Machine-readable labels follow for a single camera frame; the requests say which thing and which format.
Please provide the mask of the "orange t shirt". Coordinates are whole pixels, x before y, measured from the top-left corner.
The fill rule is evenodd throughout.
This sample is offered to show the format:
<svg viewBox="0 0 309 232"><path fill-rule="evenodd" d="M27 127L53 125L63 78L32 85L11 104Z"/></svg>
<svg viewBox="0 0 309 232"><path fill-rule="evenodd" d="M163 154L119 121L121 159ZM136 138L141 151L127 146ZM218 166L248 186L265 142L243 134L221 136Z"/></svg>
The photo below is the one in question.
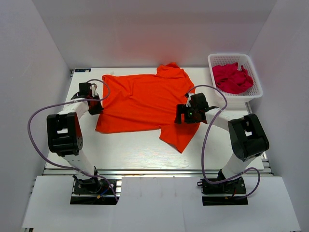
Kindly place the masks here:
<svg viewBox="0 0 309 232"><path fill-rule="evenodd" d="M103 75L104 111L96 131L120 133L161 130L160 139L182 153L199 128L198 123L176 124L176 106L186 104L194 87L175 62L157 67L155 74Z"/></svg>

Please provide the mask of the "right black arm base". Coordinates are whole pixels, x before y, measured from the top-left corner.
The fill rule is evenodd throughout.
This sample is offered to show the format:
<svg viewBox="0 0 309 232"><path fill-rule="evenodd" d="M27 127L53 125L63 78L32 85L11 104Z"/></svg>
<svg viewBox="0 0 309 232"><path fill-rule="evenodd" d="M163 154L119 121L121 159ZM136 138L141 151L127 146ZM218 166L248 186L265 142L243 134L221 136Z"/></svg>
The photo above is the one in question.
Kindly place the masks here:
<svg viewBox="0 0 309 232"><path fill-rule="evenodd" d="M202 188L202 193L205 195L225 194L232 196L247 193L242 177L220 184L210 184L205 179L201 179L197 182L197 186Z"/></svg>

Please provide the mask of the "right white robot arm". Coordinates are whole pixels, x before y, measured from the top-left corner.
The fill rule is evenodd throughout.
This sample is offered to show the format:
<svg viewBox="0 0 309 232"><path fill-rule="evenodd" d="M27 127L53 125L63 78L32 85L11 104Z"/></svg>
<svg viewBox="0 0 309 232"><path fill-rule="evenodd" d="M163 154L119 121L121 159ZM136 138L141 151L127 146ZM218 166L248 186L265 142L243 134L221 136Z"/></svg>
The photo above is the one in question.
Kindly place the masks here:
<svg viewBox="0 0 309 232"><path fill-rule="evenodd" d="M251 168L248 165L269 149L269 141L264 129L255 114L248 114L240 118L233 118L225 108L209 106L203 93L186 93L186 104L176 105L176 124L193 124L206 122L208 128L201 149L201 169L203 177L208 184L218 184L218 188L225 193L235 188L235 179ZM211 127L215 125L229 132L232 155L226 165L220 169L216 181L210 181L205 173L205 148Z"/></svg>

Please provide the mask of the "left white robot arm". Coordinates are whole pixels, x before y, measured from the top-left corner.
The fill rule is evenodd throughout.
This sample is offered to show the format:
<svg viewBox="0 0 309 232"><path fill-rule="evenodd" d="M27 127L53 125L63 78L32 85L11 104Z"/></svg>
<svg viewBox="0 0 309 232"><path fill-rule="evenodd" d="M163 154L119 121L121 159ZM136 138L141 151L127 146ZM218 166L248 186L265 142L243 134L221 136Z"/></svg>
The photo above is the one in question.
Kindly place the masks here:
<svg viewBox="0 0 309 232"><path fill-rule="evenodd" d="M49 150L65 159L72 168L76 168L77 179L87 179L85 187L96 193L101 190L102 181L94 176L98 172L83 152L84 140L79 120L85 113L93 116L103 112L97 85L80 83L79 91L71 100L62 111L47 116Z"/></svg>

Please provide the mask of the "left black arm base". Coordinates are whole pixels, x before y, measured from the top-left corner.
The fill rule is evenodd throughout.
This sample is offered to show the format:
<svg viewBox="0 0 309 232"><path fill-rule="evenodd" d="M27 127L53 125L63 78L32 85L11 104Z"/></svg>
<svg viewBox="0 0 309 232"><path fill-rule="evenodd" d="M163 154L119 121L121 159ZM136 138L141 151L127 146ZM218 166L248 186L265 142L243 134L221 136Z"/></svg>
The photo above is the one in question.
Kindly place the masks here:
<svg viewBox="0 0 309 232"><path fill-rule="evenodd" d="M78 179L76 175L73 176L75 182L73 184L73 193L76 195L90 195L96 194L104 196L107 194L113 194L112 189L116 191L116 180L109 179L110 185L104 179L90 178L90 179Z"/></svg>

